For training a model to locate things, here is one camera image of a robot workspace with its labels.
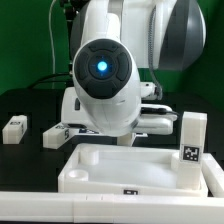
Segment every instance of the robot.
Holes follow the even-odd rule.
[[[108,136],[171,134],[177,114],[164,105],[154,70],[183,70],[201,55],[205,22],[196,0],[91,0],[73,21],[74,88],[62,123]],[[152,82],[140,82],[149,68]]]

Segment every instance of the blue light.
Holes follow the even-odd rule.
[[[97,68],[99,69],[99,71],[105,72],[107,69],[107,63],[105,61],[101,61],[98,63]]]

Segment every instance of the cable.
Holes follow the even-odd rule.
[[[49,9],[49,14],[48,14],[48,26],[49,26],[49,34],[50,34],[50,41],[51,41],[51,52],[52,52],[52,73],[55,74],[56,72],[56,59],[55,59],[55,48],[54,48],[54,38],[53,38],[53,33],[52,33],[52,10],[54,8],[54,5],[57,0],[52,0],[51,6]]]
[[[45,81],[47,79],[52,79],[52,78],[61,77],[61,76],[70,76],[70,75],[68,73],[59,73],[59,74],[48,75],[48,76],[40,78],[37,81],[35,81],[34,83],[30,84],[29,86],[27,86],[27,89],[32,89],[34,86],[38,85],[40,82]]]
[[[148,64],[149,71],[153,82],[157,86],[157,99],[161,100],[163,98],[163,88],[156,79],[154,69],[153,69],[153,50],[154,50],[154,31],[155,31],[155,17],[156,17],[156,7],[152,10],[152,14],[149,20],[149,39],[148,39]]]

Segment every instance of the qr code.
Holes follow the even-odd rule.
[[[199,162],[200,148],[184,146],[183,161]]]

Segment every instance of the green wall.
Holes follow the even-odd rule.
[[[48,11],[51,0],[1,0],[0,93],[52,74]],[[56,71],[67,71],[67,28],[59,3],[53,10]]]
[[[52,0],[1,0],[0,94],[24,88],[52,73],[48,11]],[[67,28],[62,8],[53,10],[56,72],[68,70]],[[205,17],[207,40],[203,55],[184,72],[157,71],[166,92],[192,92],[224,111],[224,1],[198,0]],[[141,77],[148,71],[140,69]]]

